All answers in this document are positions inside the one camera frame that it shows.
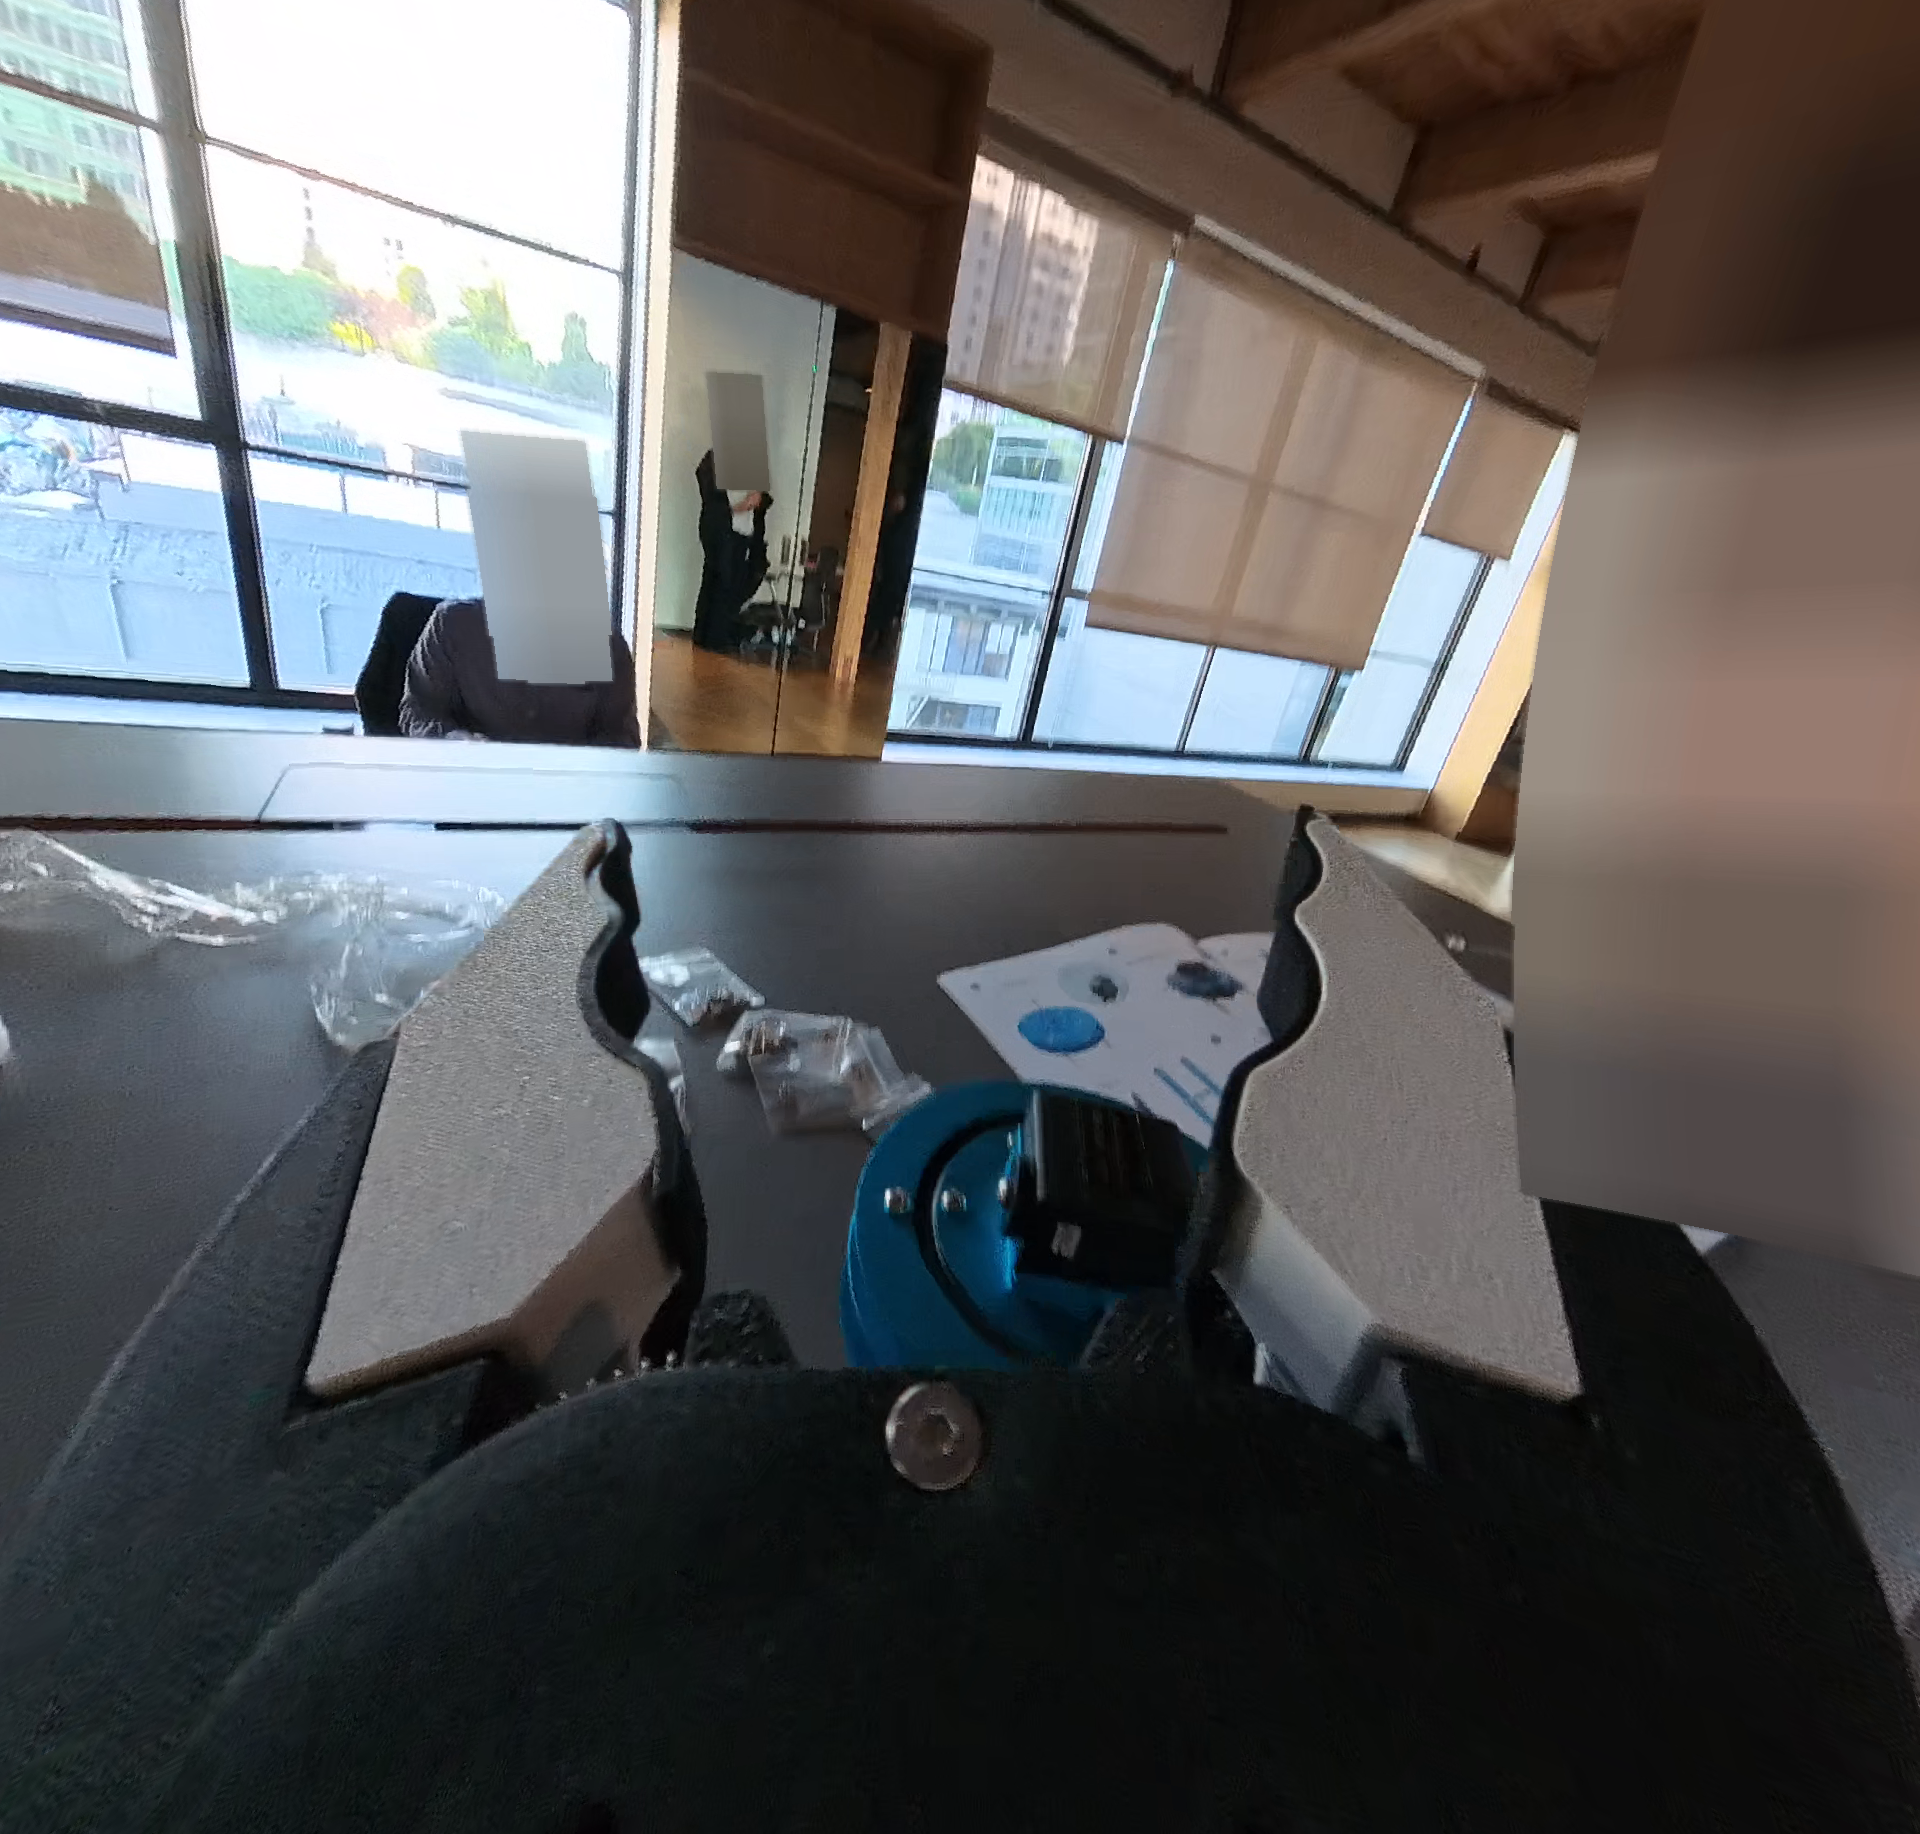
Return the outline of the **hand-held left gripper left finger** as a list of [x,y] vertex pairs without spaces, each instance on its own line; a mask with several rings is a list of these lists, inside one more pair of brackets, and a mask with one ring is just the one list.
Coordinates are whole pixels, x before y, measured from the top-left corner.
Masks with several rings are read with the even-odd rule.
[[708,1214],[639,1035],[633,842],[581,829],[397,1027],[304,1386],[495,1361],[540,1398],[676,1363]]

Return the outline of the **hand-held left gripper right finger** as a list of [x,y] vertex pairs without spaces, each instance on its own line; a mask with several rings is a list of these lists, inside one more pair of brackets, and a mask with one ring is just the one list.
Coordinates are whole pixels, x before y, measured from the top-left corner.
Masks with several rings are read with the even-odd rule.
[[1373,861],[1303,809],[1201,1255],[1259,1386],[1410,1433],[1406,1363],[1564,1406],[1581,1376],[1524,1197],[1507,1027]]

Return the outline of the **blue robot base with servo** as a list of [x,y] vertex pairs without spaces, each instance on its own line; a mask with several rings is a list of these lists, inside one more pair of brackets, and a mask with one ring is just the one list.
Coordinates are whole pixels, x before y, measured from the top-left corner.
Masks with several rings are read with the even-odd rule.
[[1205,1164],[1138,1103],[1007,1080],[934,1090],[881,1134],[856,1186],[846,1363],[1250,1385],[1232,1303],[1187,1276]]

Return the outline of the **dark grey desk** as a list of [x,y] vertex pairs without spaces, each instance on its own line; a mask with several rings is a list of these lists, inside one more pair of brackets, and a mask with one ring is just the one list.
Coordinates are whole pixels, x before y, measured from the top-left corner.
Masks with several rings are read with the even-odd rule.
[[[868,1013],[911,1067],[994,1057],[937,974],[1118,924],[1256,930],[1316,803],[1486,983],[1505,901],[1451,895],[1397,799],[1328,784],[373,742],[299,728],[4,720],[4,826],[182,886],[309,870],[514,898],[598,818],[636,840],[646,946],[705,941],[769,995]],[[209,949],[79,904],[4,922],[4,1365],[92,1381],[206,1224],[341,1067],[285,943]]]

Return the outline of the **crumpled clear plastic wrap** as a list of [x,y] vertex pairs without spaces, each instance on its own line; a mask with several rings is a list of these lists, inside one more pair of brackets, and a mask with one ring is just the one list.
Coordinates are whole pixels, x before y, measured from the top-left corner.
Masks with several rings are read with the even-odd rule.
[[353,1055],[390,1036],[506,909],[492,886],[329,877],[309,914],[309,999],[326,1039]]
[[30,829],[3,833],[3,922],[26,925],[82,911],[149,938],[196,946],[248,945],[299,920],[272,891],[209,893],[141,878]]

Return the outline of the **small plastic bag of screws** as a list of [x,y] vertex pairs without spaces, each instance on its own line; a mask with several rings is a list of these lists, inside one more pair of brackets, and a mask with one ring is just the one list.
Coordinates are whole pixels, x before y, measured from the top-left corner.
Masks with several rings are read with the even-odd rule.
[[765,997],[705,945],[636,957],[653,1002],[689,1031],[731,1028]]
[[854,1129],[876,1136],[932,1095],[922,1076],[901,1067],[874,1027],[782,1007],[747,1012],[717,1069],[752,1084],[777,1138]]

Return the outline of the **printed assembly instruction sheet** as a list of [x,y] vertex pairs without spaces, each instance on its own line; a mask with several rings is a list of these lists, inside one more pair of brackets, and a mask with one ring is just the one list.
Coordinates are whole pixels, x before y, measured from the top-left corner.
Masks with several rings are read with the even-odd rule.
[[939,988],[1019,1080],[1129,1106],[1207,1146],[1232,1073],[1269,1044],[1271,937],[1126,925],[953,968]]

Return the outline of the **black office chair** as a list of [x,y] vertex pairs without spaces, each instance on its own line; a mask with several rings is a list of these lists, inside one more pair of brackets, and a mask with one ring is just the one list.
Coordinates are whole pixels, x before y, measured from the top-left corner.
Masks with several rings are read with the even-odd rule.
[[366,736],[406,736],[404,695],[411,655],[443,597],[393,593],[378,613],[366,659],[353,683],[353,706]]

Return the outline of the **window with roller blinds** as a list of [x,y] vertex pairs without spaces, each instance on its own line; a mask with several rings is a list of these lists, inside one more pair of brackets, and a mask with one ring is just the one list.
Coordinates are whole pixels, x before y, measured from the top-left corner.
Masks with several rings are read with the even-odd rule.
[[[1494,389],[1461,356],[1334,298],[1247,244],[1196,222],[1179,227],[1170,209],[1101,188],[1066,157],[1017,142],[1011,129],[994,131],[989,144],[1066,168],[1092,188],[1166,219],[1179,247],[1194,233],[1215,237],[1448,359],[1472,374],[1475,389]],[[1089,627],[1086,585],[1114,503],[1126,434],[1104,440],[1001,406],[944,376],[924,502],[911,510],[918,539],[903,583],[891,740],[1401,771],[1421,747],[1475,613],[1499,604],[1520,583],[1516,566],[1542,551],[1576,443],[1567,431],[1509,559],[1488,562],[1428,539],[1419,525],[1369,657],[1356,671],[1332,671]]]

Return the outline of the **beige roller blind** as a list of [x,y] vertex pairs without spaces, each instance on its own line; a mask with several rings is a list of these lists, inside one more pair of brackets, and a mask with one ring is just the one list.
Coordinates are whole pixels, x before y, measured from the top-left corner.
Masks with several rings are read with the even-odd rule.
[[1564,438],[1561,423],[1483,383],[1454,440],[1421,533],[1488,562],[1509,559]]
[[1066,168],[989,144],[948,321],[945,381],[1121,440],[1179,231]]
[[1448,359],[1186,237],[1089,627],[1361,668],[1472,391]]

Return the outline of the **large black framed window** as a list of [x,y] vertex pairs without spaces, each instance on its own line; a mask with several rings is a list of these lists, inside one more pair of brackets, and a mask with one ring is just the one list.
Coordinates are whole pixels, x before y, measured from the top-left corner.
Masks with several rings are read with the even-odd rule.
[[658,0],[3,0],[4,695],[344,705],[560,440],[619,627]]

